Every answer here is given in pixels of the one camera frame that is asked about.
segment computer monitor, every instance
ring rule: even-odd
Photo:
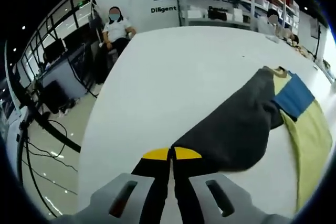
[[[62,39],[56,39],[53,43],[44,49],[44,60],[52,63],[65,52]]]
[[[92,40],[92,33],[89,23],[79,27],[64,39],[66,48],[70,51],[78,49],[83,43]]]

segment white storage box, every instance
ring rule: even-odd
[[[232,8],[229,13],[233,15],[233,21],[243,22],[243,10],[238,8]]]
[[[300,12],[300,7],[294,0],[290,0],[289,6],[293,9],[296,15]]]
[[[242,14],[241,15],[234,15],[233,16],[233,21],[243,23],[243,21],[244,21],[243,15]]]
[[[300,18],[298,17],[298,16],[293,16],[293,20],[294,20],[294,22],[296,22],[296,23],[298,23],[299,22],[299,20],[300,20]]]
[[[269,3],[268,8],[270,8],[270,9],[274,9],[274,10],[278,10],[278,9],[279,9],[279,6],[277,6],[277,5],[275,5],[275,4],[272,4],[272,3]]]
[[[280,7],[278,7],[277,11],[278,11],[279,17],[283,19],[283,10]]]
[[[233,16],[240,16],[243,15],[243,10],[238,8],[231,8],[229,9],[229,13],[233,14]]]
[[[232,13],[226,13],[226,20],[232,21],[233,20],[233,14]]]
[[[295,29],[299,29],[299,23],[298,22],[293,22],[293,27]]]
[[[203,18],[203,13],[201,10],[188,10],[188,18]]]
[[[268,10],[269,2],[267,0],[256,0],[256,3]]]
[[[285,21],[286,21],[287,23],[289,23],[289,24],[290,24],[290,22],[291,22],[291,17],[290,17],[288,14],[286,14],[286,19],[285,19]]]

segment blue cloth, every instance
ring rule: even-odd
[[[291,72],[289,74],[291,80],[273,98],[273,101],[288,115],[297,119],[315,100],[315,97],[296,74]]]

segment woman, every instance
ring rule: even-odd
[[[109,22],[105,24],[103,30],[103,38],[107,49],[115,48],[120,56],[129,42],[129,39],[127,39],[128,33],[132,33],[134,36],[137,32],[130,22],[122,16],[118,7],[110,8]]]
[[[278,23],[279,13],[274,9],[269,9],[267,17],[260,16],[258,18],[258,32],[266,35],[279,35],[281,27]]]

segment yellow cloth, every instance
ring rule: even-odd
[[[275,95],[290,79],[289,74],[284,78],[274,75]],[[320,104],[316,100],[309,105],[296,122],[283,110],[280,110],[280,113],[291,136],[296,155],[297,210],[300,210],[318,185],[332,145],[332,137]]]

